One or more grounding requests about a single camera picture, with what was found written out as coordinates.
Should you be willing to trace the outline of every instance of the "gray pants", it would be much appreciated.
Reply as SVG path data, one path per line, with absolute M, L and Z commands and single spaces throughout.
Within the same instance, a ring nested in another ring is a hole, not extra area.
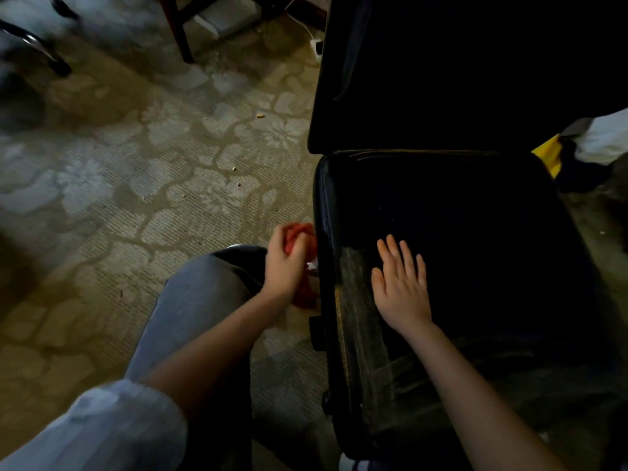
M 188 261 L 164 287 L 125 378 L 138 380 L 259 292 L 266 250 L 238 246 Z M 247 356 L 189 424 L 180 469 L 251 469 L 251 377 Z

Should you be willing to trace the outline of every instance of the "hand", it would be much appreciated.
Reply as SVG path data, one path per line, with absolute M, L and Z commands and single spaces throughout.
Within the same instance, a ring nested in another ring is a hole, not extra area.
M 432 324 L 432 321 L 423 258 L 420 254 L 416 256 L 418 271 L 415 272 L 408 244 L 402 241 L 400 246 L 403 261 L 393 235 L 386 237 L 386 243 L 377 241 L 384 272 L 373 268 L 371 282 L 379 313 L 390 327 L 405 337 L 417 326 Z
M 292 302 L 296 287 L 305 270 L 305 253 L 310 237 L 301 233 L 294 243 L 292 253 L 284 253 L 287 229 L 297 223 L 287 223 L 275 227 L 266 254 L 266 278 L 262 292 L 272 298 L 281 298 L 286 306 Z

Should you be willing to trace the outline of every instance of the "light blue shirt sleeve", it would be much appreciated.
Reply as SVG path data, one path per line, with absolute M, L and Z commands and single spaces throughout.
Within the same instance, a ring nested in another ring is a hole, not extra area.
M 175 470 L 187 424 L 169 396 L 120 380 L 83 393 L 0 471 Z

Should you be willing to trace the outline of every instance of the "wooden chair leg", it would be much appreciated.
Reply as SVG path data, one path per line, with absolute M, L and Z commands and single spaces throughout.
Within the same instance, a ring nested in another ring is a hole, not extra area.
M 179 46 L 179 51 L 181 51 L 181 56 L 183 57 L 183 60 L 188 64 L 193 64 L 194 58 L 192 57 L 190 45 L 188 44 L 188 37 L 185 36 L 185 31 L 183 30 L 183 23 L 181 23 L 180 21 L 179 7 L 177 6 L 177 1 L 160 0 L 160 2 L 161 7 L 163 8 L 163 12 L 166 15 L 166 19 L 168 20 L 168 24 L 170 25 L 170 30 L 172 30 L 175 41 Z

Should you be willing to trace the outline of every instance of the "red cloth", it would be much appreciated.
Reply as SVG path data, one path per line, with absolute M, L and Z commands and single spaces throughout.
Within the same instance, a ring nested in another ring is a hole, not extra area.
M 314 261 L 318 254 L 318 243 L 316 241 L 316 236 L 314 235 L 314 225 L 312 223 L 300 223 L 288 229 L 286 232 L 286 238 L 284 239 L 284 251 L 286 254 L 292 253 L 294 243 L 301 233 L 305 233 L 310 237 L 308 241 L 308 250 L 305 253 L 305 261 Z M 316 307 L 316 294 L 312 291 L 310 282 L 308 281 L 307 266 L 303 271 L 301 282 L 296 288 L 296 294 L 294 295 L 292 303 L 301 309 L 314 309 Z

